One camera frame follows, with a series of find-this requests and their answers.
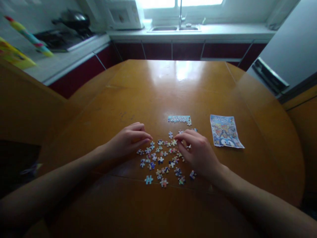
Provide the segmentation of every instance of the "hand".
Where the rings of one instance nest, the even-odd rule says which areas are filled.
[[[193,167],[197,174],[204,176],[209,180],[216,179],[221,174],[223,165],[217,159],[208,139],[194,130],[185,130],[182,134],[175,136],[177,140],[178,150]],[[191,145],[188,151],[183,145]]]
[[[102,151],[110,159],[127,155],[152,140],[152,136],[145,132],[144,124],[136,122],[123,128],[106,144],[99,146],[98,151]]]

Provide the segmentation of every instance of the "yellow package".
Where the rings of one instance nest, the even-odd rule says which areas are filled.
[[[36,65],[33,60],[14,48],[0,37],[0,58],[10,62],[20,69],[26,69]]]

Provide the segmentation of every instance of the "person's left hand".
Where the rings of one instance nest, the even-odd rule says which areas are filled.
[[[145,132],[144,124],[136,122],[123,128],[106,144],[96,148],[105,153],[110,159],[127,155],[152,140],[152,136]]]

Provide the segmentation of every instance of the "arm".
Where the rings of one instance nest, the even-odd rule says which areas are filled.
[[[175,136],[179,151],[194,170],[233,198],[269,235],[317,237],[317,222],[299,209],[239,177],[222,165],[207,138],[193,130]],[[183,145],[191,144],[188,151]]]
[[[109,142],[25,186],[0,201],[0,227],[6,231],[25,230],[61,200],[93,168],[126,155],[152,137],[139,122],[125,127]]]

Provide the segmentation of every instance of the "microwave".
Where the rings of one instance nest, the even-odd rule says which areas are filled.
[[[144,12],[137,0],[105,1],[109,29],[143,29]]]

